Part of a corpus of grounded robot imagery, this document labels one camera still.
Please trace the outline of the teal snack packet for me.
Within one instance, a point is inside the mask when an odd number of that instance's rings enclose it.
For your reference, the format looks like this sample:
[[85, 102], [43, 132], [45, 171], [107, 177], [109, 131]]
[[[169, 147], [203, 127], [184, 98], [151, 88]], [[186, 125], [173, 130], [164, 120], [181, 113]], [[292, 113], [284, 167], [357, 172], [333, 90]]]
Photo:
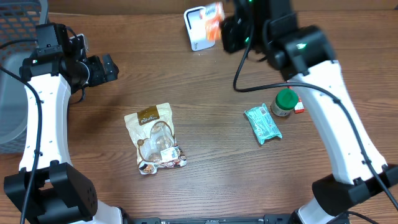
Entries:
[[244, 114], [251, 124], [252, 130], [260, 145], [274, 138], [282, 139], [282, 133], [275, 124], [265, 103], [261, 106], [246, 110]]

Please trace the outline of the green lid jar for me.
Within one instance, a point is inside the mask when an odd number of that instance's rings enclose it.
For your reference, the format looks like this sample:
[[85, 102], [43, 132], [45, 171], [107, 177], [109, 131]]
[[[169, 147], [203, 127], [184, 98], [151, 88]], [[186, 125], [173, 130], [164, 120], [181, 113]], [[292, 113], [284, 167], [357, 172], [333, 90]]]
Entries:
[[271, 104], [271, 111], [280, 117], [288, 116], [299, 102], [299, 97], [293, 90], [284, 88], [276, 95]]

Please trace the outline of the orange snack packet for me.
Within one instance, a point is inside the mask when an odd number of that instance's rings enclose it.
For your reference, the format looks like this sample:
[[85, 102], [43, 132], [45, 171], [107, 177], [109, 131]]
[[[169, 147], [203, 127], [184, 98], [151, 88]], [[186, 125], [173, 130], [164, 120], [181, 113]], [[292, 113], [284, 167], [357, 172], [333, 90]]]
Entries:
[[200, 19], [204, 22], [206, 39], [216, 41], [221, 39], [220, 24], [224, 21], [225, 15], [222, 2], [214, 2], [200, 10]]

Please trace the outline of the beige dried food bag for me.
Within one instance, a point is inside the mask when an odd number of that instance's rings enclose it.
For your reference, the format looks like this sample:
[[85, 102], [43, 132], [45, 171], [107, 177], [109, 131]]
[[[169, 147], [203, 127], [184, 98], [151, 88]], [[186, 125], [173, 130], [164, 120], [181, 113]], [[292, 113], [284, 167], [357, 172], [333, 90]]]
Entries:
[[162, 103], [124, 117], [142, 175], [187, 165], [187, 158], [175, 138], [172, 115], [170, 104]]

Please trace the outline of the red stick snack packet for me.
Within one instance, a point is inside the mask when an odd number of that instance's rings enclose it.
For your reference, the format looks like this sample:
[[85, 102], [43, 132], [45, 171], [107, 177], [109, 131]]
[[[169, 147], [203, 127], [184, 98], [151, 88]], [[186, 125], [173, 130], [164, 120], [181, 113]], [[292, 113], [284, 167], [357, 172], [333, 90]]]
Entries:
[[301, 98], [293, 91], [291, 86], [287, 87], [289, 89], [288, 100], [289, 100], [289, 107], [295, 113], [303, 113], [305, 111], [304, 105], [302, 103]]

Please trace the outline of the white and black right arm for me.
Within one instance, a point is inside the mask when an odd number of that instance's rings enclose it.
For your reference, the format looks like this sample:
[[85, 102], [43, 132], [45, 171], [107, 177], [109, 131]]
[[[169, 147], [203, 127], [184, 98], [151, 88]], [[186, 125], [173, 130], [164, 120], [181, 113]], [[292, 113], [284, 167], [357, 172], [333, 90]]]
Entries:
[[301, 97], [330, 158], [332, 173], [312, 184], [313, 198], [290, 223], [330, 223], [397, 184], [370, 140], [346, 89], [332, 45], [317, 26], [300, 27], [289, 1], [240, 0], [221, 23], [228, 53], [263, 53], [283, 85]]

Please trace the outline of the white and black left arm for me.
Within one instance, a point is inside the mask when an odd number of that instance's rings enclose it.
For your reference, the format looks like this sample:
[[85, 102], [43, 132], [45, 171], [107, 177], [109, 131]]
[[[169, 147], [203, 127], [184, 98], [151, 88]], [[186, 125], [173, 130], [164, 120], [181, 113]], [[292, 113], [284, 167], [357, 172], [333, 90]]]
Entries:
[[123, 209], [98, 199], [68, 151], [71, 95], [116, 80], [118, 67], [109, 55], [88, 57], [84, 35], [63, 24], [35, 30], [37, 47], [15, 75], [28, 99], [25, 148], [18, 173], [4, 179], [4, 191], [21, 223], [128, 223]]

